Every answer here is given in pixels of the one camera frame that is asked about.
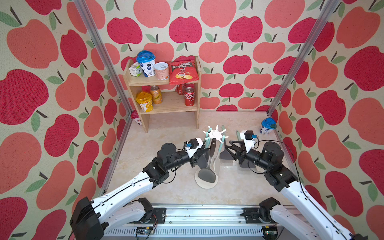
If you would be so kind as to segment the white utensil rack stand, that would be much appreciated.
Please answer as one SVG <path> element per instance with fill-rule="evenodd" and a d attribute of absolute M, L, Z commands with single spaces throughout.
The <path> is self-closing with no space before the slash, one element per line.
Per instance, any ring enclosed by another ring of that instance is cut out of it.
<path fill-rule="evenodd" d="M 208 126 L 208 130 L 204 131 L 204 133 L 206 134 L 206 137 L 204 140 L 204 143 L 206 144 L 206 148 L 210 148 L 211 139 L 216 139 L 217 141 L 220 141 L 223 144 L 222 127 L 219 127 L 217 125 L 216 129 L 213 130 L 212 127 Z M 211 165 L 210 165 L 211 170 L 213 170 L 213 160 L 215 158 L 215 155 L 216 155 L 216 151 L 215 151 L 215 154 L 214 154 L 213 159 L 211 161 Z M 206 190 L 214 188 L 217 185 L 219 179 L 216 179 L 214 183 L 208 183 L 208 182 L 202 181 L 201 179 L 198 178 L 198 173 L 200 170 L 201 169 L 197 170 L 195 173 L 195 181 L 198 184 L 198 186 L 203 188 L 203 189 L 206 189 Z"/>

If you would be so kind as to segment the grey spatula mint handle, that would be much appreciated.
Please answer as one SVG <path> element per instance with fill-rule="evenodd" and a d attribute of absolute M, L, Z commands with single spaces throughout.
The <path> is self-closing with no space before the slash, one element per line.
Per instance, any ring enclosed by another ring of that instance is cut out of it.
<path fill-rule="evenodd" d="M 251 149 L 254 148 L 254 146 L 258 140 L 258 136 L 255 135 L 254 132 L 251 130 L 241 131 L 239 133 L 239 136 L 240 136 L 240 141 L 244 142 L 246 153 L 249 153 L 251 151 Z M 252 162 L 250 162 L 249 160 L 244 159 L 241 163 L 241 167 L 242 168 L 254 168 L 255 165 Z"/>

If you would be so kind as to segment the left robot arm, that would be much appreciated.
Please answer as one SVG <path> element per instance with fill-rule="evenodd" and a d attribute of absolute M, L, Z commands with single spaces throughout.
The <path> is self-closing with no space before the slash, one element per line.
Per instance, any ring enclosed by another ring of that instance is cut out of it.
<path fill-rule="evenodd" d="M 124 185 L 93 200 L 82 198 L 70 219 L 71 235 L 76 240 L 100 240 L 120 226 L 149 220 L 153 206 L 140 196 L 163 184 L 170 170 L 186 163 L 194 167 L 207 162 L 208 152 L 200 138 L 186 142 L 182 150 L 172 143 L 162 145 L 157 156 Z"/>

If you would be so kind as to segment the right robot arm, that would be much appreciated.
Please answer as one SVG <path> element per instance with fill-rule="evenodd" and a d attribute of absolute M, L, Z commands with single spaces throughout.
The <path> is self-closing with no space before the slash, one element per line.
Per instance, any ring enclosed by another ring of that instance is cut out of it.
<path fill-rule="evenodd" d="M 274 221 L 300 240 L 364 240 L 335 220 L 305 189 L 300 179 L 283 165 L 284 152 L 278 141 L 267 141 L 262 151 L 253 147 L 254 140 L 230 141 L 225 147 L 239 163 L 253 163 L 264 170 L 264 177 L 277 192 L 286 197 L 304 221 L 291 215 L 276 199 L 269 198 L 259 204 L 261 221 Z"/>

